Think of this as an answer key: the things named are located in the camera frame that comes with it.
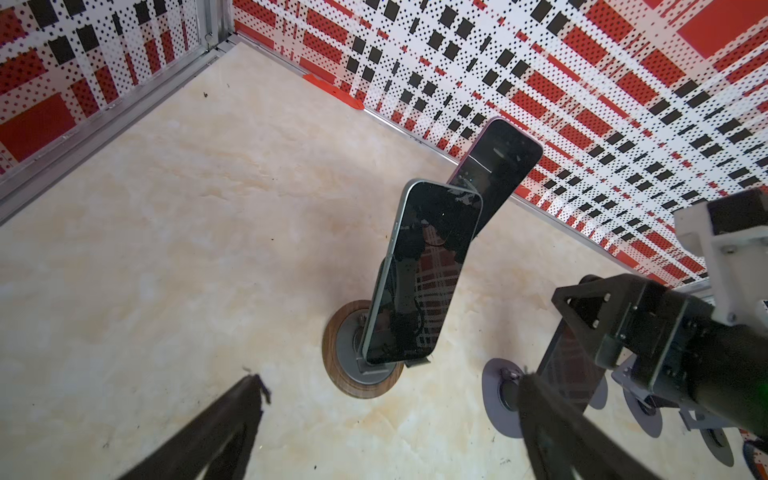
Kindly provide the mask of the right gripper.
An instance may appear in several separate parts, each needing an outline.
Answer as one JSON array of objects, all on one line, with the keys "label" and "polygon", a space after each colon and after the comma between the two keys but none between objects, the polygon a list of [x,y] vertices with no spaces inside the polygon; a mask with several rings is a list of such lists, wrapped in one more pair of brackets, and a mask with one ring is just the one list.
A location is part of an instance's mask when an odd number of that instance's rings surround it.
[{"label": "right gripper", "polygon": [[766,437],[765,333],[723,325],[705,301],[632,274],[559,287],[552,303],[597,366],[613,370],[629,350],[639,387]]}]

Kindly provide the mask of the wooden-base phone stand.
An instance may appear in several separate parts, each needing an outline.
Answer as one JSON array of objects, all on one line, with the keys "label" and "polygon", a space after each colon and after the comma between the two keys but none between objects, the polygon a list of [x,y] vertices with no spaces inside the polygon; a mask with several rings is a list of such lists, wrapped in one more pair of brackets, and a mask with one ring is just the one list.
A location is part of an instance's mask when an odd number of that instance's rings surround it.
[{"label": "wooden-base phone stand", "polygon": [[372,365],[362,355],[364,327],[370,300],[348,302],[328,321],[323,332],[322,360],[332,383],[356,399],[373,399],[386,394],[399,380],[405,368],[430,363],[429,358]]}]

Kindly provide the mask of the grey stand of blue phone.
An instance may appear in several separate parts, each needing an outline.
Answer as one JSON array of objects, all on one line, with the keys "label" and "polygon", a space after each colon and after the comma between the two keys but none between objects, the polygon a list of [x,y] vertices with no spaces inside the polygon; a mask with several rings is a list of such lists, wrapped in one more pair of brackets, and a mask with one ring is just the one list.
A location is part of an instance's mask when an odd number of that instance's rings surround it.
[{"label": "grey stand of blue phone", "polygon": [[700,434],[708,451],[719,463],[726,467],[734,466],[734,455],[724,431],[730,425],[725,420],[683,407],[679,414],[686,429]]}]

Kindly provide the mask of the grey centre phone stand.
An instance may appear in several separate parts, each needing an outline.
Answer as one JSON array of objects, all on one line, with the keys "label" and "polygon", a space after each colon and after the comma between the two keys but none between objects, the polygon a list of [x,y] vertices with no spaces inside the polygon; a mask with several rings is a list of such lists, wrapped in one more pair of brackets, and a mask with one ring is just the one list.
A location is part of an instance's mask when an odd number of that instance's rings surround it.
[{"label": "grey centre phone stand", "polygon": [[501,358],[489,360],[482,372],[482,397],[487,416],[503,436],[522,439],[518,395],[523,370]]}]

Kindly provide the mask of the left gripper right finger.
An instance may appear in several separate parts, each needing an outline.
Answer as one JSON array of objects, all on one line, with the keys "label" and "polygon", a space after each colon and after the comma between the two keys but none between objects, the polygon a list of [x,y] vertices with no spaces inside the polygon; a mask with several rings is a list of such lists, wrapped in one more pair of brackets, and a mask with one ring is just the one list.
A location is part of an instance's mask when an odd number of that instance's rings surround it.
[{"label": "left gripper right finger", "polygon": [[537,479],[655,479],[536,374],[521,377],[523,440]]}]

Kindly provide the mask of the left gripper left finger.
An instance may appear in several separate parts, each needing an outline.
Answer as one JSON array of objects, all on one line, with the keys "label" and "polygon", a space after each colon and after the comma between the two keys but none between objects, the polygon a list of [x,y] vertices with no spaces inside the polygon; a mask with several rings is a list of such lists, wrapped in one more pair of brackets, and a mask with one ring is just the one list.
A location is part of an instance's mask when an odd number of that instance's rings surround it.
[{"label": "left gripper left finger", "polygon": [[243,479],[270,391],[243,377],[124,479]]}]

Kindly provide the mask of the black phone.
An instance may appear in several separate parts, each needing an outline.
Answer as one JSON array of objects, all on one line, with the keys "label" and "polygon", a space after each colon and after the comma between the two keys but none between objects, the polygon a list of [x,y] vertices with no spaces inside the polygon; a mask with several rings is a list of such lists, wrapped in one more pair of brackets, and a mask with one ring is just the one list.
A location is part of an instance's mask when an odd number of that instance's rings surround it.
[{"label": "black phone", "polygon": [[435,350],[483,207],[470,189],[413,179],[404,187],[364,329],[370,365]]},{"label": "black phone", "polygon": [[483,207],[478,235],[543,157],[543,147],[504,118],[493,118],[460,161],[448,184],[477,192]]},{"label": "black phone", "polygon": [[608,400],[606,370],[586,354],[573,331],[561,320],[537,374],[580,412],[602,410]]}]

